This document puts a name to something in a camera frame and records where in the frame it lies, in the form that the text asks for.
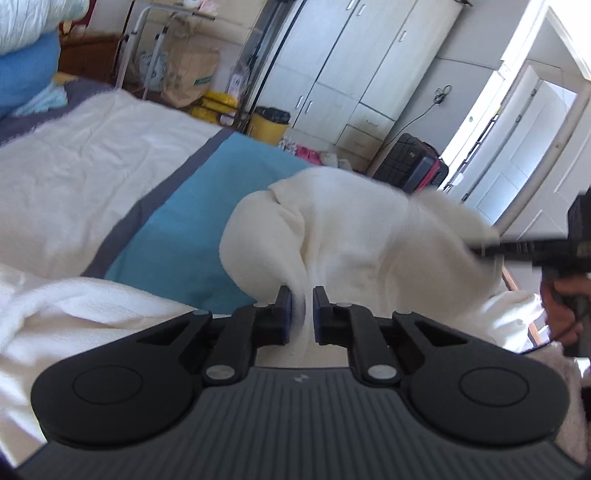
gray sheet border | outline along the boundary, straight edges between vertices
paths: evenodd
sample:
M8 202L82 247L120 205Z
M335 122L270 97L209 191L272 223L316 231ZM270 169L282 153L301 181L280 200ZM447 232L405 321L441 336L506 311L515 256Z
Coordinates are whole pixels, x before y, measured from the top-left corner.
M33 132L37 127L67 115L82 102L95 95L113 90L111 85L94 80L78 78L64 84L68 95L68 104L62 108L55 108L44 113L32 113L27 116L6 116L0 119L0 147L11 140Z
M103 240L94 260L82 273L84 277L104 278L107 270L119 254L131 241L134 235L146 224L150 216L160 208L166 200L193 175L207 159L233 133L224 128L211 137L204 146L191 155L175 172L156 186L145 197L138 200L131 210L111 230Z

doorway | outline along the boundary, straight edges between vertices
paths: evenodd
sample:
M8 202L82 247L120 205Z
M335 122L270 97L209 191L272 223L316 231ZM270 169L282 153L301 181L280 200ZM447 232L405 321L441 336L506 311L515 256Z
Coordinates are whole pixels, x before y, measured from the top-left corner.
M499 118L498 128L508 129L508 134L461 198L490 225L501 217L538 167L577 97L576 92L544 77L533 62L528 62L505 115Z

paper bag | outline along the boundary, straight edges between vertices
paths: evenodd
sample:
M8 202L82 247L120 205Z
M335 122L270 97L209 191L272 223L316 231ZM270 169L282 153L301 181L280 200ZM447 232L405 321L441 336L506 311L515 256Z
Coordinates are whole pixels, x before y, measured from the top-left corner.
M209 88L219 61L217 50L195 45L191 38L175 39L169 47L162 97L180 108Z

white fleece blanket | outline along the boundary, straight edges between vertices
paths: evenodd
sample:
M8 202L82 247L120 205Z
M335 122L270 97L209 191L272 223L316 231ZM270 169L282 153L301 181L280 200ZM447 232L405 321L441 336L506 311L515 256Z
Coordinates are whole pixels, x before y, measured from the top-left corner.
M481 323L473 314L498 289L502 265L476 259L465 242L497 240L476 214L441 193L408 197L366 177L319 167L244 198L226 225L220 258L236 284L258 300L271 302L279 286L288 285L305 317L292 331L289 353L267 348L261 359L275 363L277 353L285 366L313 365L319 357L311 341L317 285L330 301L364 305L376 316L412 310L494 341L490 317ZM502 316L498 307L488 311ZM339 361L346 363L344 349Z
M316 285L327 288L331 301L366 305L376 315L412 309L500 345L522 345L537 317L523 314L535 310L535 298L506 292L488 300L501 266L472 258L459 235L495 238L439 194L408 198L351 173L310 168L246 197L226 227L220 254L232 278L259 301L273 301L278 287L289 285L305 317L290 344L260 352L259 364L346 364L340 348L314 343L310 295ZM41 371L189 310L104 280L45 280L0 264L4 454L17 464L44 443L29 398Z

hand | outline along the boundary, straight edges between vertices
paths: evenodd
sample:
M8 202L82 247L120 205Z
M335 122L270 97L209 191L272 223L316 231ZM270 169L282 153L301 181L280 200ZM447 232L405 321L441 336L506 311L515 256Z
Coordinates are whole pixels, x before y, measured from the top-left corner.
M556 292L566 297L585 295L591 298L591 280L585 275L578 275L569 278L560 278L554 280L554 289ZM540 294L542 296L542 305L547 313L546 324L550 328L550 339L556 340L563 345L572 345L579 339L583 331L583 325L580 323L567 334L556 338L561 332L564 332L574 322L573 311L558 303L552 296L551 284L542 282L540 285Z

